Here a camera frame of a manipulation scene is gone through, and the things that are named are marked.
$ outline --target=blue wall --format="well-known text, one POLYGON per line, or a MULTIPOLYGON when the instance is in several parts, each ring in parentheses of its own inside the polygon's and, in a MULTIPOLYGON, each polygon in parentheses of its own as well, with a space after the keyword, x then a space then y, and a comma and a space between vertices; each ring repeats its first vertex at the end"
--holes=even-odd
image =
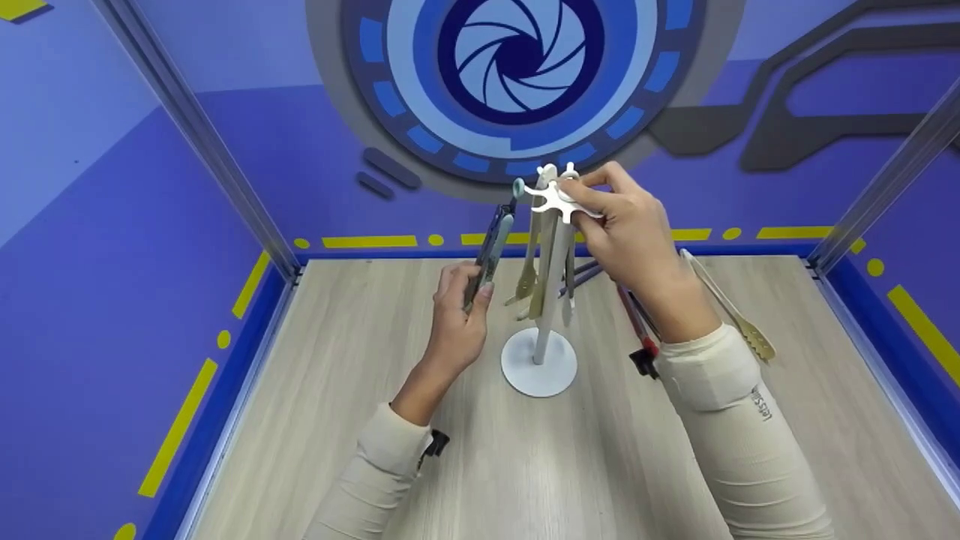
POLYGON ((139 538, 269 265, 91 4, 0 74, 0 537, 139 538))
POLYGON ((941 154, 832 274, 891 371, 960 462, 960 157, 941 154))

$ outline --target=sleeve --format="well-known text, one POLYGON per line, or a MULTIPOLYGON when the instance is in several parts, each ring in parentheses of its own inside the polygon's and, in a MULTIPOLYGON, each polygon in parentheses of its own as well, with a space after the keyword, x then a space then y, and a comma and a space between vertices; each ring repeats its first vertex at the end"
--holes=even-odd
POLYGON ((835 538, 806 458, 736 329, 664 344, 657 369, 734 539, 835 538))
POLYGON ((415 426, 387 404, 360 433, 356 455, 326 492, 304 540, 379 540, 418 476, 429 427, 415 426))

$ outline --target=yellow dot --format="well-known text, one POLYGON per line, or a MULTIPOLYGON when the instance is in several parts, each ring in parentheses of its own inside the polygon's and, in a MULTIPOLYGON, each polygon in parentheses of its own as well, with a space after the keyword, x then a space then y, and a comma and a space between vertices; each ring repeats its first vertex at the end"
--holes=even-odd
POLYGON ((867 261, 867 273, 873 277, 883 274, 883 261, 879 258, 871 258, 867 261))
POLYGON ((226 330, 221 330, 217 334, 217 347, 225 349, 230 346, 230 332, 226 330))
POLYGON ((113 540, 133 540, 134 536, 136 536, 136 525, 127 523, 117 529, 116 534, 113 535, 113 540))

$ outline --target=blue stripe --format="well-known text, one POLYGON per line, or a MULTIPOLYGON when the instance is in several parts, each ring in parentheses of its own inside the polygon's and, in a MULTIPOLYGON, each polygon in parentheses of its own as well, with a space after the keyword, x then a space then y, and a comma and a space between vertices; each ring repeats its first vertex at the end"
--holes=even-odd
POLYGON ((360 19, 360 53, 365 61, 383 61, 383 23, 360 19))
POLYGON ((377 81, 373 83, 373 92, 376 94, 380 107, 391 116, 397 116, 407 112, 407 109, 400 103, 400 96, 396 95, 394 84, 390 81, 377 81))
POLYGON ((574 164, 576 164, 577 161, 583 161, 589 158, 594 152, 596 152, 596 150, 593 148, 593 145, 588 142, 585 142, 576 148, 571 148, 570 150, 560 154, 560 158, 557 160, 559 161, 559 163, 557 163, 557 168, 564 170, 569 161, 573 161, 574 164))
POLYGON ((693 0, 670 0, 666 7, 666 30, 686 28, 692 11, 693 0))
POLYGON ((464 154, 463 152, 457 154, 457 157, 453 159, 453 164, 475 173, 485 173, 487 169, 490 168, 490 162, 488 160, 481 160, 476 156, 464 154))
POLYGON ((642 117, 643 109, 630 106, 620 114, 619 118, 613 120, 613 123, 607 127, 607 135, 611 138, 620 138, 626 135, 642 117))
POLYGON ((444 147, 444 144, 437 140, 436 137, 427 133, 422 125, 417 124, 416 126, 410 128, 407 131, 407 136, 410 137, 410 140, 413 140, 417 143, 417 146, 426 150, 430 154, 436 154, 440 152, 440 149, 444 147))
POLYGON ((680 63, 680 53, 676 51, 665 51, 657 56, 657 63, 654 65, 650 78, 643 85, 651 92, 659 92, 666 88, 666 84, 673 77, 673 72, 677 70, 677 64, 680 63))
POLYGON ((507 174, 511 176, 527 176, 537 174, 539 161, 510 161, 507 163, 507 174))

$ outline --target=purple wall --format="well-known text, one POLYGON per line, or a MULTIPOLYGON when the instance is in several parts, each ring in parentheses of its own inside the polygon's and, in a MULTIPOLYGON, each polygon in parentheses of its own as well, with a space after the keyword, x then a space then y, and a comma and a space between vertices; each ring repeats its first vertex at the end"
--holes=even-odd
POLYGON ((90 3, 0 51, 0 538, 139 538, 261 250, 90 3))

